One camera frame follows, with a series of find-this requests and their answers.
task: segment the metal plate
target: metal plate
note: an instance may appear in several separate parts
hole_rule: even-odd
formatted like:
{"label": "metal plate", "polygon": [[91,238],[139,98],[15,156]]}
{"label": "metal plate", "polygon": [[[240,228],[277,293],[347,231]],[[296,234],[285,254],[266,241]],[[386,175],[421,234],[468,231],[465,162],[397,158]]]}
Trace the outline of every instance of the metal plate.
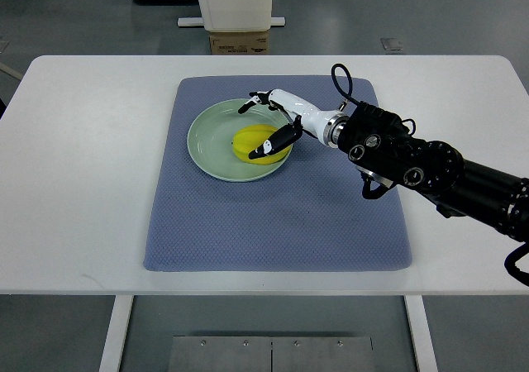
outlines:
{"label": "metal plate", "polygon": [[369,337],[175,336],[169,372],[374,372]]}
{"label": "metal plate", "polygon": [[175,336],[169,372],[270,372],[269,337]]}
{"label": "metal plate", "polygon": [[275,337],[274,372],[374,372],[369,337]]}

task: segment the cardboard box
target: cardboard box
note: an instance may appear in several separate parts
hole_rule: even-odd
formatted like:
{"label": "cardboard box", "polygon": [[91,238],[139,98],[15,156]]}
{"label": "cardboard box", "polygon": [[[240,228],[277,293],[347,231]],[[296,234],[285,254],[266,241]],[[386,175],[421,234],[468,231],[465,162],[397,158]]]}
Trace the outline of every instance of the cardboard box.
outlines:
{"label": "cardboard box", "polygon": [[212,55],[267,55],[269,31],[210,32]]}

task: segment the gray mat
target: gray mat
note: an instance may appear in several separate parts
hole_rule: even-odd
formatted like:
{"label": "gray mat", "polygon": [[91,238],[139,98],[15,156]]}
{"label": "gray mat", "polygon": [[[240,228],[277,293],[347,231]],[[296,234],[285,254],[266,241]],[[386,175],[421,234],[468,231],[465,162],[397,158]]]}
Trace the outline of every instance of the gray mat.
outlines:
{"label": "gray mat", "polygon": [[[355,98],[377,103],[369,81],[354,79],[354,85]],[[156,271],[408,267],[412,255],[397,191],[380,200],[364,200],[360,174],[339,150],[303,136],[284,165],[249,183],[214,179],[193,163],[187,132],[201,111],[274,88],[295,93],[322,110],[336,109],[342,99],[330,76],[202,77],[179,85],[144,266]]]}

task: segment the white robotic hand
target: white robotic hand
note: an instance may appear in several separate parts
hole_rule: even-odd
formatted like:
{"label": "white robotic hand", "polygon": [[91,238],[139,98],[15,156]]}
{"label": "white robotic hand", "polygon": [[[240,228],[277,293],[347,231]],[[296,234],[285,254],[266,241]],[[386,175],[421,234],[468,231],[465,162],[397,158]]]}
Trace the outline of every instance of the white robotic hand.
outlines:
{"label": "white robotic hand", "polygon": [[345,104],[338,110],[323,111],[310,102],[300,97],[283,91],[273,89],[267,92],[250,93],[252,97],[239,109],[239,113],[247,112],[257,104],[268,105],[270,110],[280,110],[292,123],[279,128],[263,145],[249,154],[251,160],[266,155],[274,155],[297,141],[303,131],[317,138],[323,145],[337,147],[336,128],[349,118],[342,112]]}

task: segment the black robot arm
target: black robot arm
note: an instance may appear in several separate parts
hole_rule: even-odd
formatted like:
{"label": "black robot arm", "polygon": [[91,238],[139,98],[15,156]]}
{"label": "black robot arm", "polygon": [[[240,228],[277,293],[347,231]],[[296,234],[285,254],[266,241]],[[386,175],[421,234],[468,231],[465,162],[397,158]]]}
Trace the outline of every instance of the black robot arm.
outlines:
{"label": "black robot arm", "polygon": [[[465,160],[441,141],[413,138],[398,115],[365,102],[335,129],[340,150],[347,153],[365,182],[363,195],[379,198],[396,184],[415,190],[437,206],[444,217],[468,216],[512,239],[529,241],[529,179]],[[378,184],[371,188],[372,182]],[[510,275],[529,285],[529,274],[516,262],[524,245],[506,260]]]}

